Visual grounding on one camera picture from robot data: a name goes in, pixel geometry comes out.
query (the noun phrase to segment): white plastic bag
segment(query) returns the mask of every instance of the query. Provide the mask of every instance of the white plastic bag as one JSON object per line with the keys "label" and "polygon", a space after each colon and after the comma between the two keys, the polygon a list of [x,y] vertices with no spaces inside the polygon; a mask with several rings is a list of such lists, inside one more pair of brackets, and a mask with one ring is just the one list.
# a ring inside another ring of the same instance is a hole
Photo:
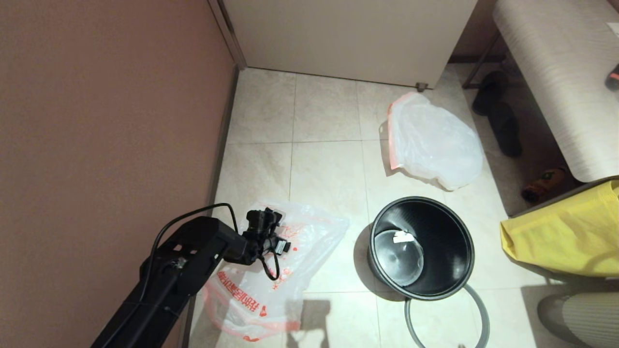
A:
{"label": "white plastic bag", "polygon": [[[275,232],[292,243],[278,257],[280,277],[275,282],[257,261],[252,266],[226,264],[204,286],[204,308],[221,330],[258,341],[301,325],[303,290],[324,264],[348,229],[348,219],[333,217],[311,206],[290,202],[259,202],[250,210],[269,207],[284,217]],[[241,224],[241,231],[248,222]],[[275,274],[273,254],[266,257]]]}
{"label": "white plastic bag", "polygon": [[411,92],[389,107],[389,162],[452,191],[481,173],[483,153],[477,134],[458,117]]}

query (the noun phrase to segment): black trash can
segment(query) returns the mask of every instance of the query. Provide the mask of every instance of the black trash can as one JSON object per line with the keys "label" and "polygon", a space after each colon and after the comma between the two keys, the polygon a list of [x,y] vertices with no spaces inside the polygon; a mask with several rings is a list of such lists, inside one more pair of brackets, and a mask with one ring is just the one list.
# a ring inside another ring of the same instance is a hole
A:
{"label": "black trash can", "polygon": [[398,199],[374,220],[370,268],[408,298],[440,300],[456,293],[469,279],[474,259],[473,241],[462,220],[433,199]]}

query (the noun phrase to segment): slipper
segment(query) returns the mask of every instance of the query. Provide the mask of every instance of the slipper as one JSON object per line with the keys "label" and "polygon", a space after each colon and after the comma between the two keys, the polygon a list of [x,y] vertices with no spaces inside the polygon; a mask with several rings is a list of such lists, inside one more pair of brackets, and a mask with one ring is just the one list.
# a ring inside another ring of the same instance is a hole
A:
{"label": "slipper", "polygon": [[509,157],[520,156],[522,146],[518,139],[518,120],[511,107],[505,103],[495,103],[490,109],[488,121],[501,152]]}
{"label": "slipper", "polygon": [[508,84],[507,75],[502,71],[493,71],[486,75],[473,101],[473,111],[478,115],[488,116],[492,105],[503,96]]}

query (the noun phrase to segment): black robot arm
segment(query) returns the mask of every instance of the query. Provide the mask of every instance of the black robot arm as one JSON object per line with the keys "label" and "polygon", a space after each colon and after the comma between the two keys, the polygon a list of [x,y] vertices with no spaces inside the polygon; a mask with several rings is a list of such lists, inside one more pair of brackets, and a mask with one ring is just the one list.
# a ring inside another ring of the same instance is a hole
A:
{"label": "black robot arm", "polygon": [[[159,233],[151,255],[140,267],[140,280],[112,319],[103,328],[92,347],[154,347],[164,343],[179,315],[206,283],[222,259],[239,264],[253,264],[264,254],[287,252],[290,243],[275,234],[282,215],[267,208],[247,213],[249,227],[243,235],[213,217],[200,216],[185,222],[157,247],[165,230],[175,222],[197,214],[216,204],[172,220]],[[276,279],[268,273],[269,278]]]}

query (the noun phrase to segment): gray cable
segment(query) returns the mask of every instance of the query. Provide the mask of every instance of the gray cable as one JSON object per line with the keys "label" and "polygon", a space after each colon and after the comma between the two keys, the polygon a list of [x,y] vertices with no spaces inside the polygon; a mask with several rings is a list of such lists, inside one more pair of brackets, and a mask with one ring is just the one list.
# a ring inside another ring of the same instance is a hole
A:
{"label": "gray cable", "polygon": [[[477,292],[475,292],[473,288],[471,288],[468,284],[464,284],[464,289],[473,298],[477,304],[477,308],[479,308],[479,314],[482,316],[482,335],[479,337],[479,341],[477,342],[475,348],[484,348],[488,344],[488,339],[490,338],[490,317],[488,316],[488,311],[486,310],[486,306],[483,305],[482,298],[477,295]],[[423,343],[419,341],[417,334],[415,334],[413,323],[410,320],[410,301],[411,299],[407,298],[404,302],[404,318],[406,318],[406,326],[409,327],[410,337],[413,338],[413,341],[417,343],[419,348],[425,348]]]}

